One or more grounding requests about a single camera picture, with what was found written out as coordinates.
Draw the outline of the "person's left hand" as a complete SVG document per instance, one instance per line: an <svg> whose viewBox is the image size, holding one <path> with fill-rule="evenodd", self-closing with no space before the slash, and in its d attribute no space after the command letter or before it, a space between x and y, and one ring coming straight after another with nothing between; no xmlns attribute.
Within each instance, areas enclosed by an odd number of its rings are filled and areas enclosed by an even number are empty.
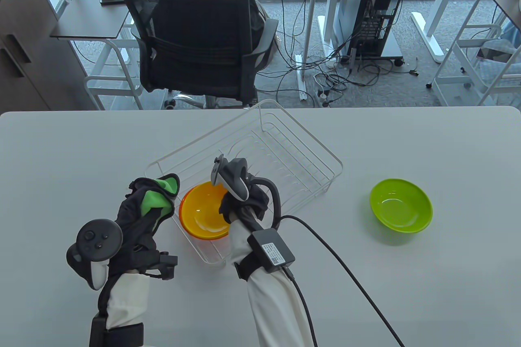
<svg viewBox="0 0 521 347"><path fill-rule="evenodd" d="M137 271L153 278L173 279L177 257L159 251L154 240L159 226L175 210L177 194L164 184L156 180L136 180L131 184L131 192L125 196L115 220L123 233L123 242L109 261L110 278Z"/></svg>

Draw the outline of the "person's right hand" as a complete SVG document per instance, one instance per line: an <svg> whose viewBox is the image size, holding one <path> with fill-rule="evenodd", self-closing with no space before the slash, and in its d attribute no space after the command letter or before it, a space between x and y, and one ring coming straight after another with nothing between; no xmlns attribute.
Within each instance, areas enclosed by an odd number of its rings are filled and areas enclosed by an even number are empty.
<svg viewBox="0 0 521 347"><path fill-rule="evenodd" d="M231 192L226 192L221 201L219 213L223 215L226 223L231 224L238 220L248 232L255 232L263 230L259 221L263 220L265 212L268 210L268 202L268 195L259 186L252 185L246 201L238 200Z"/></svg>

